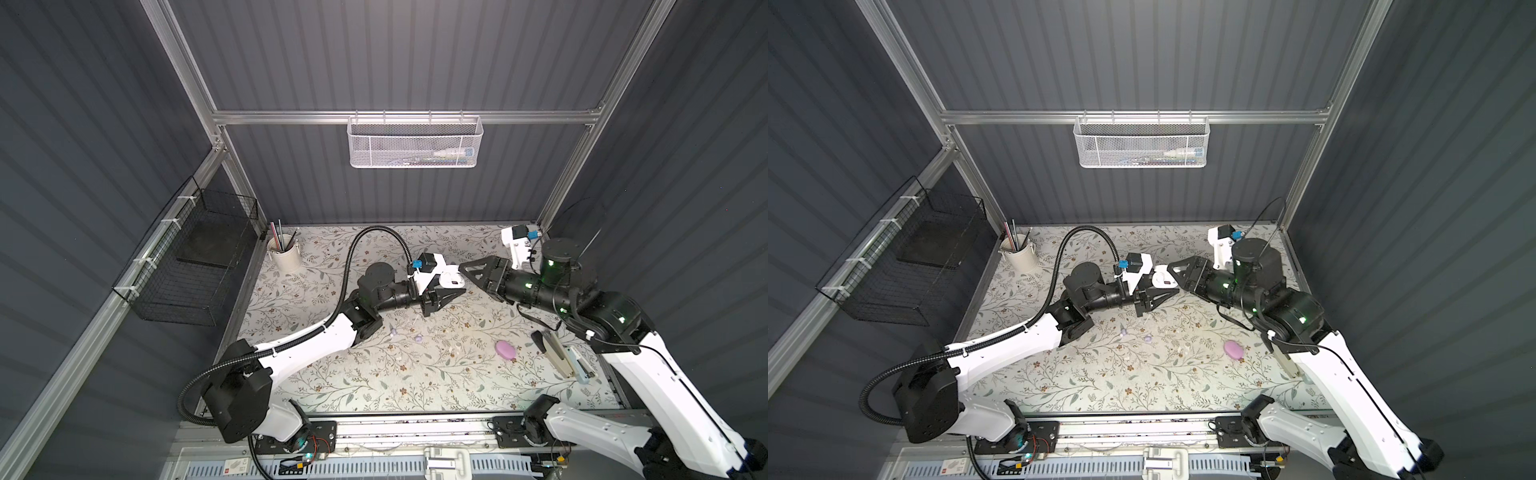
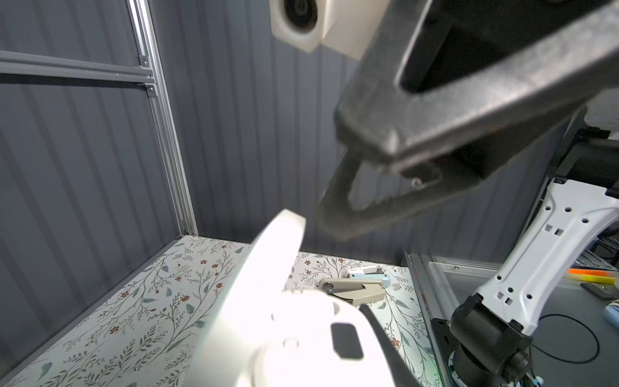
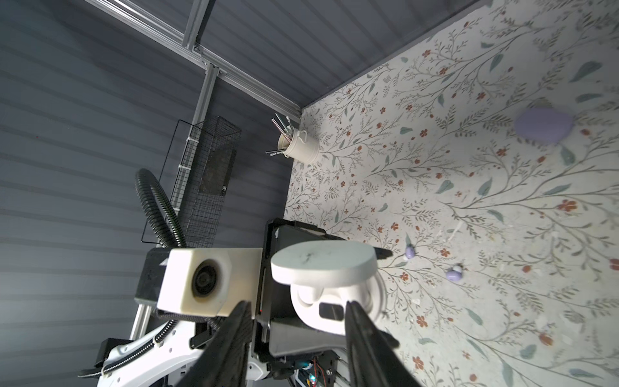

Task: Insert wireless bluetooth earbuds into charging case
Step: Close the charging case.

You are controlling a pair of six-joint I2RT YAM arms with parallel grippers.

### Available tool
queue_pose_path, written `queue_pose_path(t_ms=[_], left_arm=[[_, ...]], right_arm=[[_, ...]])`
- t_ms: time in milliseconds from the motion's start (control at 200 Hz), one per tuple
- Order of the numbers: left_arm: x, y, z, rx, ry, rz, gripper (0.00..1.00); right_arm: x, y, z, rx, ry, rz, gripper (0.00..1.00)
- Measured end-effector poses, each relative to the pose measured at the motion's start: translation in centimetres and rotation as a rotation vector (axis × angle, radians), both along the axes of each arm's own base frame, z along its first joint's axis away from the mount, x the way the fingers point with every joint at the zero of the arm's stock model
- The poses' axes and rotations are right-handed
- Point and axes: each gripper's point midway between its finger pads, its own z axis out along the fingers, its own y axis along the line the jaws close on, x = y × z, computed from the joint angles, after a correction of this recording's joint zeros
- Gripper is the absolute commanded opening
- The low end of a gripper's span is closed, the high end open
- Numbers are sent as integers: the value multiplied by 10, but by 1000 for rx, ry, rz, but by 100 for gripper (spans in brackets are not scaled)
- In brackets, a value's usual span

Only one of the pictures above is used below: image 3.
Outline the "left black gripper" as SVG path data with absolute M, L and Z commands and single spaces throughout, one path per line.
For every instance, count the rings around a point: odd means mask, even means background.
M 313 355 L 346 347 L 346 338 L 315 330 L 301 321 L 292 303 L 290 287 L 272 279 L 271 258 L 275 253 L 297 243 L 315 240 L 338 240 L 337 236 L 314 225 L 272 219 L 266 223 L 256 301 L 256 357 L 262 361 L 279 361 L 287 356 Z M 393 256 L 391 250 L 374 248 L 378 260 Z M 390 333 L 379 331 L 390 348 L 400 342 Z

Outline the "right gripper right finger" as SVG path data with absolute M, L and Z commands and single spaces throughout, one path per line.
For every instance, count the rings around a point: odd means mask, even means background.
M 347 303 L 344 322 L 351 386 L 421 385 L 359 303 Z

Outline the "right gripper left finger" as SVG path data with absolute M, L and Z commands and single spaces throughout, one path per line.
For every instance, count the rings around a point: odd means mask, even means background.
M 251 303 L 241 301 L 178 386 L 245 386 L 251 334 Z

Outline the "white earbud case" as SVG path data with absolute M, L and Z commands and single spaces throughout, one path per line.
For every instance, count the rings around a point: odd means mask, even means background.
M 385 282 L 376 248 L 350 240 L 315 240 L 284 248 L 271 259 L 272 279 L 290 288 L 293 309 L 304 324 L 345 334 L 345 309 L 359 303 L 376 323 L 386 312 Z

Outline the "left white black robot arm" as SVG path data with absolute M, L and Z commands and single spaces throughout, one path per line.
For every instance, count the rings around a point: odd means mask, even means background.
M 352 386 L 412 377 L 399 343 L 377 328 L 387 294 L 378 263 L 390 250 L 274 219 L 260 248 L 154 248 L 135 294 L 164 320 L 134 341 L 105 340 L 91 377 L 101 386 L 243 386 L 313 372 Z

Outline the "lavender earbud case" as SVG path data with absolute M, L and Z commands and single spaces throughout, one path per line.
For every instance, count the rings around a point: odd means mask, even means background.
M 552 108 L 534 108 L 515 119 L 514 131 L 525 140 L 557 144 L 570 134 L 573 123 L 570 114 Z

